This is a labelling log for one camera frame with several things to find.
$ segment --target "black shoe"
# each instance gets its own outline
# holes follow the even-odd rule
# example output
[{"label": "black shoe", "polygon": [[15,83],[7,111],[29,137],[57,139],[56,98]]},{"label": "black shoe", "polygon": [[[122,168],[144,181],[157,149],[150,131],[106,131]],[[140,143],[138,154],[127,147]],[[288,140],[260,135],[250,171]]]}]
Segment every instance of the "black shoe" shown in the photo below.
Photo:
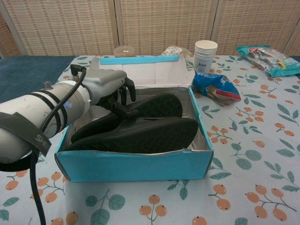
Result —
[{"label": "black shoe", "polygon": [[83,138],[66,148],[125,153],[161,153],[187,148],[198,130],[189,118],[165,117],[124,120],[113,131]]},{"label": "black shoe", "polygon": [[[155,95],[144,99],[142,101],[134,102],[126,105],[128,110],[138,110],[138,116],[140,117],[181,117],[182,106],[179,99],[170,93]],[[75,134],[73,134],[71,141],[72,143],[96,134],[109,132],[118,127],[123,121],[123,118],[110,113],[98,120],[80,128]]]}]

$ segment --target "woven screen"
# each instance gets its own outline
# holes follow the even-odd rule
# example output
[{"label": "woven screen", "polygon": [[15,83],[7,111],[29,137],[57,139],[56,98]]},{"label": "woven screen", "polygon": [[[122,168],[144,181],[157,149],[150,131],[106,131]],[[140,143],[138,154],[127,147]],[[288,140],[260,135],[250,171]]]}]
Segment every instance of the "woven screen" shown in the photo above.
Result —
[{"label": "woven screen", "polygon": [[111,54],[110,0],[3,0],[28,55]]},{"label": "woven screen", "polygon": [[215,3],[120,0],[124,44],[133,46],[137,55],[159,55],[170,45],[194,52],[196,41],[210,38]]},{"label": "woven screen", "polygon": [[20,55],[20,50],[15,43],[2,15],[0,14],[0,51],[6,58],[8,56]]},{"label": "woven screen", "polygon": [[287,55],[300,55],[300,22],[294,31],[294,34],[289,40],[288,48],[285,49],[285,54]]},{"label": "woven screen", "polygon": [[300,0],[220,0],[212,40],[217,54],[239,45],[269,44],[283,51],[298,21]]}]

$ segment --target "floral tablecloth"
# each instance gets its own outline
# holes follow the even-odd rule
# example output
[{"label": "floral tablecloth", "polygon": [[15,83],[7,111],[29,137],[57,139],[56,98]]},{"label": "floral tablecloth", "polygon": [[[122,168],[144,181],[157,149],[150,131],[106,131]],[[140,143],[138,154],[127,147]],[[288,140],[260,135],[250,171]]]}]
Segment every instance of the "floral tablecloth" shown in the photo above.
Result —
[{"label": "floral tablecloth", "polygon": [[[72,63],[89,66],[92,58]],[[242,101],[196,95],[214,148],[205,179],[71,183],[53,157],[60,133],[37,164],[47,224],[299,224],[300,80],[268,78],[237,56],[216,56],[211,72],[226,75]],[[59,80],[70,74],[68,67]],[[0,178],[0,224],[39,224],[28,171],[0,172]]]}]

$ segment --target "chip bag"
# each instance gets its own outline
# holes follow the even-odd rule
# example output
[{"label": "chip bag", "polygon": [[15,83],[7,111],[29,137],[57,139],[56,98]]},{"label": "chip bag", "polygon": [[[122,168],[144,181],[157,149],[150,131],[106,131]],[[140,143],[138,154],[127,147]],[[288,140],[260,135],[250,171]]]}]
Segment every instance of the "chip bag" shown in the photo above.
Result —
[{"label": "chip bag", "polygon": [[195,72],[192,85],[210,98],[241,100],[238,90],[225,75]]},{"label": "chip bag", "polygon": [[270,48],[270,45],[242,45],[236,50],[271,77],[300,73],[300,62]]}]

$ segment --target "robotic arm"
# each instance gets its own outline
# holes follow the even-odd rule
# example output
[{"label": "robotic arm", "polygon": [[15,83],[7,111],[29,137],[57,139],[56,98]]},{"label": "robotic arm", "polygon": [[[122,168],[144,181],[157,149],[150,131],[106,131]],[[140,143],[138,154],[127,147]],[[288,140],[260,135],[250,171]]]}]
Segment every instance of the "robotic arm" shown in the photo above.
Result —
[{"label": "robotic arm", "polygon": [[[78,69],[81,66],[71,65],[74,80],[78,80]],[[30,94],[12,99],[0,104],[0,112],[7,114],[18,113],[37,128],[41,128],[52,109],[76,85],[76,81],[62,81],[51,86],[45,82],[45,87]],[[86,71],[82,85],[65,102],[50,120],[44,134],[47,138],[73,123],[90,108],[99,105],[121,117],[130,116],[130,112],[123,105],[126,104],[126,88],[132,101],[135,101],[135,86],[121,70]],[[121,94],[121,105],[118,100],[118,90]],[[46,144],[42,137],[37,137],[42,144]],[[18,137],[7,129],[0,127],[0,163],[12,163],[31,151],[27,141]]]}]

